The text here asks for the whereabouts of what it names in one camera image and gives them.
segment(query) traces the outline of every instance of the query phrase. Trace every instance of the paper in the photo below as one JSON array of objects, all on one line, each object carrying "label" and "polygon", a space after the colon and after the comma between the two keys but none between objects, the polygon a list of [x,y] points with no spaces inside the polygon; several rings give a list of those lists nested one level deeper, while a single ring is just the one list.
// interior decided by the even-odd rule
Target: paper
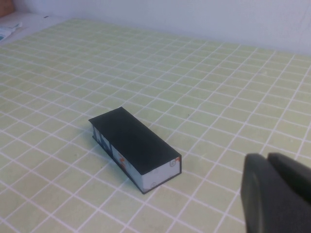
[{"label": "paper", "polygon": [[10,34],[15,32],[15,30],[17,28],[21,28],[22,26],[23,26],[22,23],[18,23],[17,25],[15,25],[12,28],[0,26],[0,41],[2,41],[5,38],[7,38]]}]

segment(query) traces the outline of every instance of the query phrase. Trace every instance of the black lid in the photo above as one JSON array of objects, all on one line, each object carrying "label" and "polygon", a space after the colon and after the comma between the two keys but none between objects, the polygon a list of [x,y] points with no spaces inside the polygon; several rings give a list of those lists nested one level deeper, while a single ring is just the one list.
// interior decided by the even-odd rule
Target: black lid
[{"label": "black lid", "polygon": [[180,156],[122,107],[89,121],[141,175]]}]

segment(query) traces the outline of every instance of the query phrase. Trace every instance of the table surface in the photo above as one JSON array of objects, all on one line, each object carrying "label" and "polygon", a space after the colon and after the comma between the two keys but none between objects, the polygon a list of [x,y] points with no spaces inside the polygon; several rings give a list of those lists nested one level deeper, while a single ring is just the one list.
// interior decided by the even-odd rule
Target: table surface
[{"label": "table surface", "polygon": [[[242,233],[246,153],[311,166],[311,58],[71,19],[0,47],[0,232]],[[92,139],[123,106],[183,156],[143,195]]]}]

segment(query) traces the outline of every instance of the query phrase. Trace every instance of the black box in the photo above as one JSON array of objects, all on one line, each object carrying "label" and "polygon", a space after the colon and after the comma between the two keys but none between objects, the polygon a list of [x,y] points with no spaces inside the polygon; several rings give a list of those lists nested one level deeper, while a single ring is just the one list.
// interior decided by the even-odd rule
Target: black box
[{"label": "black box", "polygon": [[181,155],[124,108],[89,121],[93,138],[143,194],[181,173]]}]

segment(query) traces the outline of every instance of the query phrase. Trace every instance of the blurry black object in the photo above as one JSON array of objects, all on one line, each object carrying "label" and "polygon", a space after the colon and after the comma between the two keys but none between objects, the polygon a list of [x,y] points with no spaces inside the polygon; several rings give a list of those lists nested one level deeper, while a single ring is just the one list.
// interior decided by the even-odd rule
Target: blurry black object
[{"label": "blurry black object", "polygon": [[247,233],[311,233],[311,169],[299,162],[248,154],[241,198]]}]

